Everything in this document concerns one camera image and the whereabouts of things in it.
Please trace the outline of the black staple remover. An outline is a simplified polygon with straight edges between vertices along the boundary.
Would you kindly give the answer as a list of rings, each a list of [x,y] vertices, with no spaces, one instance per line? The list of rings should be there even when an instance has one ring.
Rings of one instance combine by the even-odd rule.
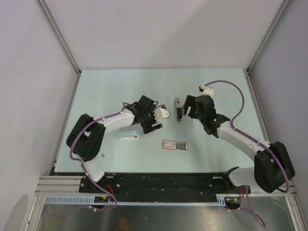
[[[177,112],[177,121],[180,122],[182,120],[182,107],[179,98],[175,99],[175,107]]]

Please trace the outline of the light blue stapler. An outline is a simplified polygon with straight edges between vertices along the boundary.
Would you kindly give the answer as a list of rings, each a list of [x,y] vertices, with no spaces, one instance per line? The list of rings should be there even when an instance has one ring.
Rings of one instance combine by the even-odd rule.
[[[138,138],[138,133],[135,130],[129,130],[129,131],[119,132],[117,136],[121,140],[137,139]]]

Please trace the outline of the red staple box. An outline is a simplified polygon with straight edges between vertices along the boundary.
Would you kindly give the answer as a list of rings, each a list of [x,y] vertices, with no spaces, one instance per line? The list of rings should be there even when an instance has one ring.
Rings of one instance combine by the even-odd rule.
[[[163,149],[168,150],[188,150],[188,143],[187,142],[175,142],[175,141],[163,141]]]

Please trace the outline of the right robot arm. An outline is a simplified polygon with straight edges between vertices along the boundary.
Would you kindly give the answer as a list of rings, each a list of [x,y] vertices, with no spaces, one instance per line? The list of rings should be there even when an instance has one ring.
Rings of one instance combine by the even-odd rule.
[[[244,185],[257,185],[267,193],[280,190],[282,185],[289,188],[295,170],[283,143],[260,140],[232,127],[228,117],[216,112],[208,95],[187,95],[182,114],[197,119],[208,135],[228,142],[253,160],[253,167],[234,167],[226,172],[222,181],[225,192],[233,193]]]

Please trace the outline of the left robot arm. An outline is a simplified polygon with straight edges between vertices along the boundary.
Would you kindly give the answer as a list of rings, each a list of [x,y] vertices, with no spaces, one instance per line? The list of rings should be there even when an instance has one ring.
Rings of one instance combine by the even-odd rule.
[[[70,134],[66,145],[70,148],[70,158],[80,163],[90,180],[89,186],[95,192],[106,188],[105,172],[99,160],[99,151],[104,135],[120,128],[139,124],[144,134],[161,129],[161,121],[170,116],[167,107],[158,105],[146,96],[132,104],[123,103],[119,112],[93,118],[88,114],[79,117]]]

